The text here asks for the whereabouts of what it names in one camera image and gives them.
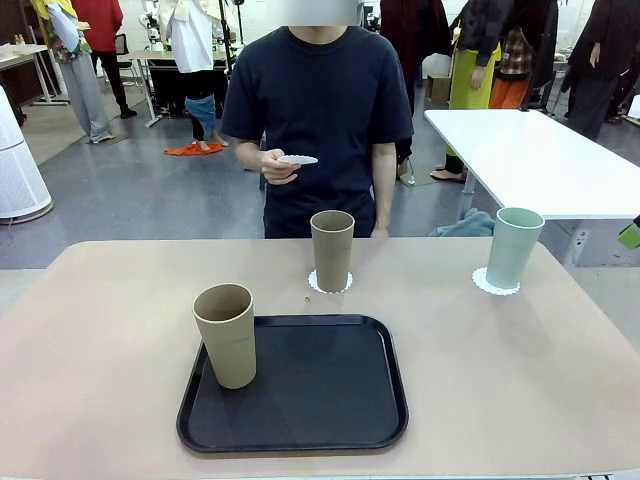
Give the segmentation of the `person's right hand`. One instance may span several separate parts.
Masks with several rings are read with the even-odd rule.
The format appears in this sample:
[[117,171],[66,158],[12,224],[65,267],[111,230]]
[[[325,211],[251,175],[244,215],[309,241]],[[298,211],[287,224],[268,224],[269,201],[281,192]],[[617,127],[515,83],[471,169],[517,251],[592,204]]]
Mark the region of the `person's right hand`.
[[270,185],[281,186],[293,182],[301,168],[299,164],[283,162],[285,153],[280,149],[262,151],[259,166],[262,175]]

